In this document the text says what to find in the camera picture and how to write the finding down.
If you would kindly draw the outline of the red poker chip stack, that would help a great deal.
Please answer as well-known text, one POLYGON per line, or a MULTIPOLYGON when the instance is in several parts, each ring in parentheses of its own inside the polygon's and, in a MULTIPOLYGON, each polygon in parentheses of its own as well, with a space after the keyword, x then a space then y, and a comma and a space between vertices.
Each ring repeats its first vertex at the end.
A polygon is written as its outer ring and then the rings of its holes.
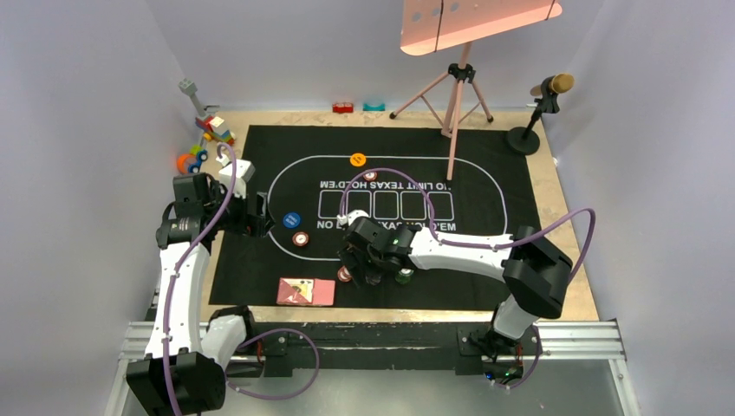
POLYGON ((337 271, 337 279, 343 283, 349 283, 352 280, 352 276, 345 266, 341 266, 337 271))

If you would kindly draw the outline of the blue small blind button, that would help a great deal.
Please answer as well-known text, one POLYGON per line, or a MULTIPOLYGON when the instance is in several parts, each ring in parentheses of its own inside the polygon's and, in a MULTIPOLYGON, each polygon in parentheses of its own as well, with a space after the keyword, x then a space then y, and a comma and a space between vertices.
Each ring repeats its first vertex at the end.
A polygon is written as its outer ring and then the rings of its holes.
POLYGON ((283 216, 283 226, 287 229, 296 229, 300 226, 302 217, 299 213, 291 211, 283 216))

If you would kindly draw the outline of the orange big blind button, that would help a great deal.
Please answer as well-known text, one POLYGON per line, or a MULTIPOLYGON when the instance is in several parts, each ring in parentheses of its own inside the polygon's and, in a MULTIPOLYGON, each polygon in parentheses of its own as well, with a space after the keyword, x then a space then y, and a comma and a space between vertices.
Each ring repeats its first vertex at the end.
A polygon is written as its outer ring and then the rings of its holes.
POLYGON ((362 167, 367 163, 367 157, 363 153, 353 153, 349 158, 349 163, 355 167, 362 167))

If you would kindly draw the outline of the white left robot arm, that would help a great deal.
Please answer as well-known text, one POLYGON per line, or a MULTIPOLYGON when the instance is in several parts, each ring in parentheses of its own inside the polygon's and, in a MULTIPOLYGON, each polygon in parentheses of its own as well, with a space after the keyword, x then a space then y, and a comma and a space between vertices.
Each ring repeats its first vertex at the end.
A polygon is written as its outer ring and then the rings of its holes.
POLYGON ((225 370, 258 343, 246 307, 216 311, 200 325, 201 292, 212 243, 220 231, 262 237, 272 227, 266 193, 249 195, 254 172, 179 175, 174 200, 156 230, 161 265, 159 304, 143 359, 129 365, 127 384, 149 415, 195 415, 224 404, 225 370))

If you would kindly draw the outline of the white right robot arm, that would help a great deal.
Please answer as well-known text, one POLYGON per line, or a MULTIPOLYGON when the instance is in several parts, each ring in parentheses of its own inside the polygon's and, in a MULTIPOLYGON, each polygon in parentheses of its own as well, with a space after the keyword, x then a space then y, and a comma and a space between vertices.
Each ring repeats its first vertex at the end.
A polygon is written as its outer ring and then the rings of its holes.
POLYGON ((403 272, 454 270, 504 283, 509 296, 496 307, 485 337, 499 353, 512 351, 538 319, 562 315, 573 263, 532 227, 497 236, 420 225, 388 229, 363 211, 340 215, 337 224, 345 231, 338 257, 355 281, 377 284, 403 272))

